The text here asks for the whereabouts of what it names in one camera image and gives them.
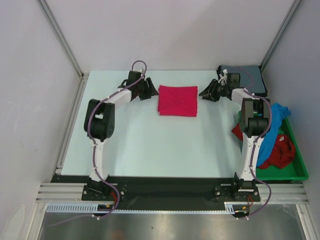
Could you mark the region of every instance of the metal floor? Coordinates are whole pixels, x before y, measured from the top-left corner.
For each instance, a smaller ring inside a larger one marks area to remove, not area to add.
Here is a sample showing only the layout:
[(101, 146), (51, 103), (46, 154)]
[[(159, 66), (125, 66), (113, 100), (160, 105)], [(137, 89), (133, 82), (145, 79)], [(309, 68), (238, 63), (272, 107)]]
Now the metal floor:
[(268, 205), (249, 220), (215, 214), (124, 214), (104, 220), (46, 213), (39, 240), (304, 240), (295, 205)]

